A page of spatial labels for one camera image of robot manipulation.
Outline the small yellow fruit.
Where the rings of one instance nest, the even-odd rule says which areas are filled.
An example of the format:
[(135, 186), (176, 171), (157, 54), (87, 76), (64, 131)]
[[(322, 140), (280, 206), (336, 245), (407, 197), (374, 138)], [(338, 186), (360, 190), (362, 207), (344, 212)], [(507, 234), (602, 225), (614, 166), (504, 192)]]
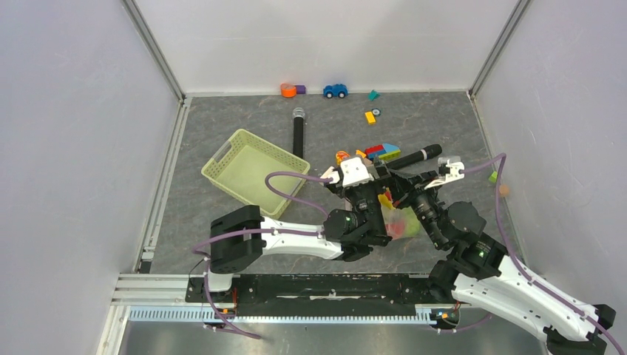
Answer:
[(387, 193), (378, 195), (378, 200), (381, 206), (385, 207), (388, 210), (394, 210), (396, 208)]

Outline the clear polka dot zip bag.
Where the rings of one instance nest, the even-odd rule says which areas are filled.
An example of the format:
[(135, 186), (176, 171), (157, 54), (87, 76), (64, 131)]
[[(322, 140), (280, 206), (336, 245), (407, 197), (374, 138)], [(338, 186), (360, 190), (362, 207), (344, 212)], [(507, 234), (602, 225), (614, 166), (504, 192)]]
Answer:
[(387, 234), (394, 240), (418, 237), (421, 224), (411, 208), (395, 207), (389, 189), (378, 195)]

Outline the green cabbage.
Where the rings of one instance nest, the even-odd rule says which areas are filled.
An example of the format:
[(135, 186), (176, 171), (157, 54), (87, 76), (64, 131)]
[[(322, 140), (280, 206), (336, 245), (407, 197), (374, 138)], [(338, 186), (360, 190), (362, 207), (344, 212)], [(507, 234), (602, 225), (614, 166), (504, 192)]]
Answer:
[(409, 216), (405, 220), (404, 237), (418, 237), (421, 224), (415, 216)]

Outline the red peach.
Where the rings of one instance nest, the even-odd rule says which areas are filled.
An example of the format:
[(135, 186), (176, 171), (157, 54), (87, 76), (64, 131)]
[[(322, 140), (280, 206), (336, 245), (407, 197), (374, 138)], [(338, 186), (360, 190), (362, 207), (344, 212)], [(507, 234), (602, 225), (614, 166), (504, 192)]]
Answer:
[(404, 237), (405, 221), (403, 219), (389, 220), (385, 223), (385, 227), (387, 235), (394, 240)]

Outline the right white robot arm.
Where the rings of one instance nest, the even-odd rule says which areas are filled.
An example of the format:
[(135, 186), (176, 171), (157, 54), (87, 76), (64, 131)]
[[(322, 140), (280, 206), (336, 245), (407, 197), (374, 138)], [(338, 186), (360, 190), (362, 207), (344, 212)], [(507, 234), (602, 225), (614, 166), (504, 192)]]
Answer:
[(576, 300), (525, 266), (485, 233), (487, 222), (467, 201), (445, 206), (435, 172), (390, 173), (395, 206), (409, 207), (436, 249), (448, 251), (433, 267), (427, 293), (437, 302), (468, 303), (511, 322), (550, 354), (604, 354), (615, 310)]

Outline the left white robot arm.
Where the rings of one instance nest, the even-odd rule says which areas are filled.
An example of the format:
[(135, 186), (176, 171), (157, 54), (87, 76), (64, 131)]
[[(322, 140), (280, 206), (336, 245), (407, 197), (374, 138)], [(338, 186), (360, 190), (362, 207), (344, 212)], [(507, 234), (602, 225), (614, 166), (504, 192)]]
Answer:
[(381, 189), (370, 185), (334, 188), (350, 209), (334, 209), (321, 225), (286, 223), (264, 217), (247, 205), (211, 222), (209, 271), (203, 290), (214, 301), (226, 300), (232, 281), (222, 274), (246, 270), (263, 255), (298, 254), (353, 262), (386, 246), (388, 234), (381, 211)]

